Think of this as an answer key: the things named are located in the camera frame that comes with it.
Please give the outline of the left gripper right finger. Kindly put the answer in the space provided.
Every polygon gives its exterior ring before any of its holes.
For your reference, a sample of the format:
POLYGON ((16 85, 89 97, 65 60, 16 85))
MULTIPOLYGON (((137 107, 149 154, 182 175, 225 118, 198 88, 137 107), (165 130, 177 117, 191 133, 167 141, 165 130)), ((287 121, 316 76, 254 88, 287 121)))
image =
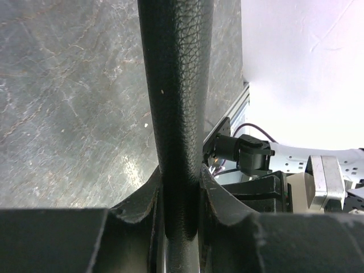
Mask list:
POLYGON ((201 169, 201 272, 362 272, 363 216, 258 213, 201 169))

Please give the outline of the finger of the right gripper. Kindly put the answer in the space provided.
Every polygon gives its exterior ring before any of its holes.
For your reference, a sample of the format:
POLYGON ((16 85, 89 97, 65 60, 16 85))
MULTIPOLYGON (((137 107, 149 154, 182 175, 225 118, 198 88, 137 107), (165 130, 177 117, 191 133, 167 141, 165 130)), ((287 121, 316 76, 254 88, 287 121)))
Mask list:
POLYGON ((283 172, 223 186, 235 198, 259 213, 291 213, 292 187, 283 172))

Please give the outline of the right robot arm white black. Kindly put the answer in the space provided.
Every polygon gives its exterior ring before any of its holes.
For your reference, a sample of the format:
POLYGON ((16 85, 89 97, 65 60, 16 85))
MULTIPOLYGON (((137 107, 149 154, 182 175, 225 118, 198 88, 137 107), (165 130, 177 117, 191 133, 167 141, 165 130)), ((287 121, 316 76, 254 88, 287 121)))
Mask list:
POLYGON ((363 150, 314 150, 219 135, 211 158, 235 162, 241 180, 223 183, 257 212, 363 214, 363 150))

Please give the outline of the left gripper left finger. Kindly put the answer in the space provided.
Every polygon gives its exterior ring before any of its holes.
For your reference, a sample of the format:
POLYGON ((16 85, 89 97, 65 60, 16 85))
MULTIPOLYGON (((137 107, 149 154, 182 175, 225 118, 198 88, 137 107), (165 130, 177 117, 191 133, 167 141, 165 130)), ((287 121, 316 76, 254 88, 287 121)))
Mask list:
POLYGON ((112 208, 1 210, 2 272, 161 272, 155 170, 112 208))

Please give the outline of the black zipper tool case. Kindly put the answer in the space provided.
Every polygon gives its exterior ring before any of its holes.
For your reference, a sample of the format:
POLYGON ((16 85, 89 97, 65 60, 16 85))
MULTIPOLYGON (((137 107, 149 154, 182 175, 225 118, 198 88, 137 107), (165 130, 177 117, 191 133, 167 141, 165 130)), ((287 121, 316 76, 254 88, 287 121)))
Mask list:
POLYGON ((148 96, 163 186, 167 272, 197 272, 199 182, 212 1, 139 1, 148 96))

